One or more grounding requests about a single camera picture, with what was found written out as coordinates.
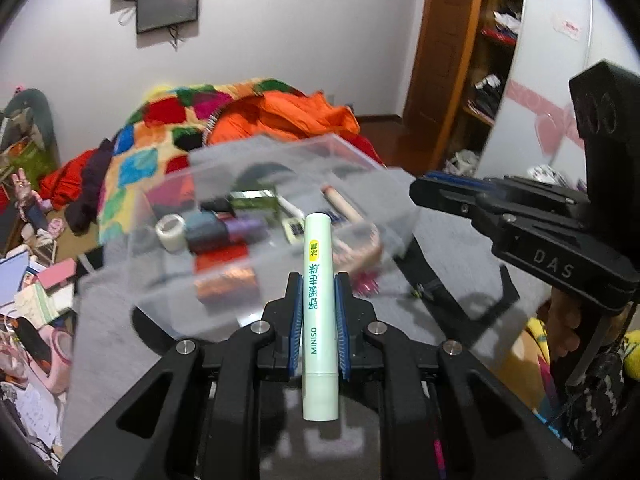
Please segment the white pen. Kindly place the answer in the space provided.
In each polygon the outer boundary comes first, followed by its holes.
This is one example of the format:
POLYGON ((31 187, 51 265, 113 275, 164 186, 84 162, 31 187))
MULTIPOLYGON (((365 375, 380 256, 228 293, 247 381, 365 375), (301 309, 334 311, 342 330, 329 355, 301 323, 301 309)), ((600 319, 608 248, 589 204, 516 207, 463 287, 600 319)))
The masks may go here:
POLYGON ((280 208, 291 218, 296 218, 299 220, 304 220, 306 218, 306 214, 301 209, 299 209, 282 195, 278 196, 278 204, 280 208))

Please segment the dark purple garment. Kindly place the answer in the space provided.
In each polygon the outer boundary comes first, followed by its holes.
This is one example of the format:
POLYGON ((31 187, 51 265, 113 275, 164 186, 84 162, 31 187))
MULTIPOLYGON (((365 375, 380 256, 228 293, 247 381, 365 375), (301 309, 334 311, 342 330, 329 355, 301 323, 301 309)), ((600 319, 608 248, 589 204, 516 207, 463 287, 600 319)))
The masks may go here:
POLYGON ((64 210, 67 226, 77 236, 85 234, 98 216, 101 193, 118 136, 104 139, 80 173, 79 195, 64 210))

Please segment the red tea packet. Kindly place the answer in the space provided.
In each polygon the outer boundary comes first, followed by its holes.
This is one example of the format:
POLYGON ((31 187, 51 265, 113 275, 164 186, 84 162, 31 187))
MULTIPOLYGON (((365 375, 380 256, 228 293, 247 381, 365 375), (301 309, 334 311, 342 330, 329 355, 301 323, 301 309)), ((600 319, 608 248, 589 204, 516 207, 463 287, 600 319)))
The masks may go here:
POLYGON ((201 302, 251 294, 258 289, 257 276, 245 260, 250 255, 244 242, 206 250, 194 258, 195 295, 201 302))

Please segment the orange down jacket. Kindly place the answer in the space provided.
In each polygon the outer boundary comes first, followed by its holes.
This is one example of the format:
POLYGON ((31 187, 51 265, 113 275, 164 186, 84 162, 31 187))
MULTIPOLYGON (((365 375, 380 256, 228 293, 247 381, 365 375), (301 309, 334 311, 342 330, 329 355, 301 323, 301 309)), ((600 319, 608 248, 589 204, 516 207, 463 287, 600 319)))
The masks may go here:
POLYGON ((258 134, 279 142, 295 142, 330 133, 360 135, 360 125, 350 108, 331 105, 322 92, 298 96, 271 90, 226 106, 205 144, 239 141, 258 134))

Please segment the teal tape roll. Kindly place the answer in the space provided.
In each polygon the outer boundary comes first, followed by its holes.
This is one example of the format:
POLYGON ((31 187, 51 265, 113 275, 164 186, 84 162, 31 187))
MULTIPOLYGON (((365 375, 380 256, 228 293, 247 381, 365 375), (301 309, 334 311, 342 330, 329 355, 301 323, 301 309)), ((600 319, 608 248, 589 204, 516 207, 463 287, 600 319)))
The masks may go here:
POLYGON ((226 224, 211 211, 192 211, 184 218, 186 247, 194 254, 226 247, 230 244, 226 224))

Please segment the blue notebook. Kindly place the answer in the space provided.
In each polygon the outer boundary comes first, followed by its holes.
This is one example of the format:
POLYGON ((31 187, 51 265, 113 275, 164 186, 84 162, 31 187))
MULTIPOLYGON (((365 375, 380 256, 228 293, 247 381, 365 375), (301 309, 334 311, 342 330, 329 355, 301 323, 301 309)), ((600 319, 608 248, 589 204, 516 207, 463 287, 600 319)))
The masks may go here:
POLYGON ((0 262, 0 306, 10 304, 20 290, 29 266, 29 252, 19 252, 0 262))

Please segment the small wall monitor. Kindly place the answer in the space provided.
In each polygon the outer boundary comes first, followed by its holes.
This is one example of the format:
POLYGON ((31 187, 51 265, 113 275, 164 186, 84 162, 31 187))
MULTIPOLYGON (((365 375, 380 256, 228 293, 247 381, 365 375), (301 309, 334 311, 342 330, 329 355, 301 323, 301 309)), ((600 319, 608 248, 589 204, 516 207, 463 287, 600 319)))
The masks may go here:
POLYGON ((200 0, 137 0, 138 34, 192 23, 198 19, 200 0))

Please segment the mint green Miniso tube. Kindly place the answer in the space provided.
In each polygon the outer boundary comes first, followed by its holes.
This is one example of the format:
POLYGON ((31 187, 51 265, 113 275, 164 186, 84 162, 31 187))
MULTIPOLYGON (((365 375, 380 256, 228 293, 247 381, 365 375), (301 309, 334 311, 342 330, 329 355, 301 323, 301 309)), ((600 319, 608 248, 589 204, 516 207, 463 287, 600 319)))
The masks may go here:
POLYGON ((308 214, 304 227, 303 419, 338 419, 338 344, 331 219, 308 214))

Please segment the red garment on floor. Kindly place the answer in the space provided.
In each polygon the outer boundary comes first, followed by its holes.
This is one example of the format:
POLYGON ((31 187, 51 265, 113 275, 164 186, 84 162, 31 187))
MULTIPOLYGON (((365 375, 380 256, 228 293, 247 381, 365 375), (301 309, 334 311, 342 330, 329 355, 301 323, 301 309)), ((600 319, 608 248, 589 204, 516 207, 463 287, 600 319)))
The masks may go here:
POLYGON ((96 148, 84 151, 61 168, 40 178, 38 180, 40 197, 48 200, 54 210, 61 210, 77 200, 81 192, 82 170, 97 152, 96 148))

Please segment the purple folding umbrella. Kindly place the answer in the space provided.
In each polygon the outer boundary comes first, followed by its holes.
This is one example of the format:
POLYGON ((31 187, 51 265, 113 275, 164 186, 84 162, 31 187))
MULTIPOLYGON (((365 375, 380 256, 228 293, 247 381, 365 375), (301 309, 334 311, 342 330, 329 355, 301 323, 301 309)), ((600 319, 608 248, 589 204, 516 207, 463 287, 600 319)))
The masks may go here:
POLYGON ((230 244, 256 240, 268 230, 268 223, 264 218, 229 217, 221 222, 224 225, 224 240, 230 244))

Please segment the wooden door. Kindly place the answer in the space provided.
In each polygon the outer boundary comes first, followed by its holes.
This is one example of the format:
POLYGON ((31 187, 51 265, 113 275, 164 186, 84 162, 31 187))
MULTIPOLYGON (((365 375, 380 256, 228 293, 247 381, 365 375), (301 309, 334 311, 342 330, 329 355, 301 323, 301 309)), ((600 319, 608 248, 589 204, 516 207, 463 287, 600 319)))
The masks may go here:
POLYGON ((404 123, 414 174, 444 161, 473 51, 482 0, 425 0, 404 123))

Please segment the cream red-capped tube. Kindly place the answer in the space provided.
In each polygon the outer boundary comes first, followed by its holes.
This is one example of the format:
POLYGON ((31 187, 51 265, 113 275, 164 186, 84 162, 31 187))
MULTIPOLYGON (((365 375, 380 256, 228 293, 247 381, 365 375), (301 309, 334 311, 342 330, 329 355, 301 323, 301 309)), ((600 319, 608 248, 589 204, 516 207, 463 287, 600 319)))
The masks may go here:
POLYGON ((360 212, 349 203, 346 198, 337 192, 337 189, 332 185, 323 185, 321 192, 324 198, 332 205, 332 207, 342 216, 344 216, 349 222, 358 223, 363 222, 363 216, 360 212))

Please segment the green box of clutter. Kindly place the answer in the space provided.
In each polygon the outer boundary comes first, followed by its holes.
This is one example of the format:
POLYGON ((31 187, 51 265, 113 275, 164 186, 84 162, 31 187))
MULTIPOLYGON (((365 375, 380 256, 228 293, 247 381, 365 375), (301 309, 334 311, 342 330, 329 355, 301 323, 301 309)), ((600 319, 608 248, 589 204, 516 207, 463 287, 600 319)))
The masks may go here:
POLYGON ((43 151, 35 142, 22 139, 1 151, 1 182, 11 184, 11 176, 18 168, 24 169, 32 188, 38 191, 38 180, 53 172, 56 162, 50 148, 43 151))

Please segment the colourful patchwork quilt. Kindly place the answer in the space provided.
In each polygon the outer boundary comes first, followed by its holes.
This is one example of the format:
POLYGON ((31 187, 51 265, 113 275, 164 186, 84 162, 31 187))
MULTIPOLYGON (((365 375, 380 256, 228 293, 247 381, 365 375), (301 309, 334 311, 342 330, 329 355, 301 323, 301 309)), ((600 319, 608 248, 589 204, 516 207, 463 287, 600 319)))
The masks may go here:
POLYGON ((115 136, 96 217, 99 242, 129 232, 138 188, 162 180, 170 162, 180 162, 192 148, 200 148, 223 108, 266 91, 302 93, 271 78, 152 90, 115 136))

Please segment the clear plastic storage bin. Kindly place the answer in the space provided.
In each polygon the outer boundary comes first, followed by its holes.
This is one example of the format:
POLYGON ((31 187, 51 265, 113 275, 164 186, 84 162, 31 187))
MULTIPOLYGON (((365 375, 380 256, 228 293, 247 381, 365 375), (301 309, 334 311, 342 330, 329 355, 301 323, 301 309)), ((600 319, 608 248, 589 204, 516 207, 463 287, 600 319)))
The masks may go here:
POLYGON ((333 258, 338 272, 375 276, 390 260, 402 255, 418 221, 418 211, 405 185, 393 173, 339 136, 320 136, 289 144, 266 136, 203 148, 190 166, 162 180, 145 183, 134 196, 128 240, 128 285, 134 307, 176 339, 209 341, 227 338, 237 328, 256 321, 262 307, 280 297, 288 276, 303 269, 303 243, 291 245, 277 211, 241 210, 216 216, 264 218, 268 230, 244 242, 245 260, 257 276, 256 292, 209 302, 196 298, 194 258, 184 248, 168 252, 155 233, 165 214, 184 219, 203 200, 235 191, 271 190, 305 214, 322 212, 333 221, 333 258), (321 188, 332 185, 363 216, 352 223, 324 198, 321 188))

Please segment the white tape roll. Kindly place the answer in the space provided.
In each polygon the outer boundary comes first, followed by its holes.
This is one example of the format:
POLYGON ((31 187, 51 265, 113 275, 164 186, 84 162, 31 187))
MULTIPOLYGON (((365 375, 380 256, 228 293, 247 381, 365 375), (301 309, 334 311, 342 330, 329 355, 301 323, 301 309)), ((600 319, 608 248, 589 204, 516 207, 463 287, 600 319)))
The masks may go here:
POLYGON ((181 252, 186 248, 186 222, 180 214, 165 214, 155 225, 160 244, 168 252, 181 252))

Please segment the green glass spray bottle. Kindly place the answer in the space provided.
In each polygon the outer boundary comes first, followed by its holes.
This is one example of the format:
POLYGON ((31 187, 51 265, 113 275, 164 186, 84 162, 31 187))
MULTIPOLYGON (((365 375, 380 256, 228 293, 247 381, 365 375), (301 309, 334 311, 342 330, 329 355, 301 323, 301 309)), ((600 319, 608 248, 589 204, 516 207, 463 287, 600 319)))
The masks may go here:
POLYGON ((241 210, 278 210, 278 196, 271 190, 235 191, 200 203, 203 210, 216 214, 237 214, 241 210))

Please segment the pink flat box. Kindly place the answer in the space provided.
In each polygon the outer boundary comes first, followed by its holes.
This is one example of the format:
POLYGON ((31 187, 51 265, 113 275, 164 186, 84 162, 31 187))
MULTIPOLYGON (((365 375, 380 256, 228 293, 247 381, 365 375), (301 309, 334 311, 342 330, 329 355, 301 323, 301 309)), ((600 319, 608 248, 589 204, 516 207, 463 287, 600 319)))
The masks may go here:
POLYGON ((46 292, 50 292, 70 284, 75 275, 76 260, 67 258, 39 272, 36 280, 46 292))

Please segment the wooden wardrobe shelf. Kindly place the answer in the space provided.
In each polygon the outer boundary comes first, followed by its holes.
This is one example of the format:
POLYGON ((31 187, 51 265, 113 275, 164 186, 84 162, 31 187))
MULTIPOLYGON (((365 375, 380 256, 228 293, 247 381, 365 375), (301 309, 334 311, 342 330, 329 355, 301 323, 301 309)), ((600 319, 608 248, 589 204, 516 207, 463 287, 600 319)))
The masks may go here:
POLYGON ((482 0, 471 62, 445 162, 462 150, 480 154, 497 122, 513 64, 524 0, 482 0))

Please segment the grey green neck pillow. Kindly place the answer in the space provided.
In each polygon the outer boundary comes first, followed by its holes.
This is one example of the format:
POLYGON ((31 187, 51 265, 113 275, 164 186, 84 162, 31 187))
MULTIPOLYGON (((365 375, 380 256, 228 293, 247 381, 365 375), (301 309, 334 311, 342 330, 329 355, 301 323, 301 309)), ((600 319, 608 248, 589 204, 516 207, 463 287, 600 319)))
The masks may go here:
POLYGON ((47 151, 54 141, 49 102, 38 89, 15 92, 1 112, 1 151, 22 139, 35 142, 43 151, 47 151))

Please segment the pink rabbit figurine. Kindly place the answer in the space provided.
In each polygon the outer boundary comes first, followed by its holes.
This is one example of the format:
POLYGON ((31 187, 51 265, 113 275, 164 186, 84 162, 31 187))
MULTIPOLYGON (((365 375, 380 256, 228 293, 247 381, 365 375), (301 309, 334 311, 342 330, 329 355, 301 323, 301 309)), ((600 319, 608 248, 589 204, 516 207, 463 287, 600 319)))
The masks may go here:
POLYGON ((22 220, 30 224, 36 232, 47 231, 49 229, 47 213, 51 209, 50 204, 32 188, 23 168, 18 168, 11 179, 14 185, 16 208, 22 220))

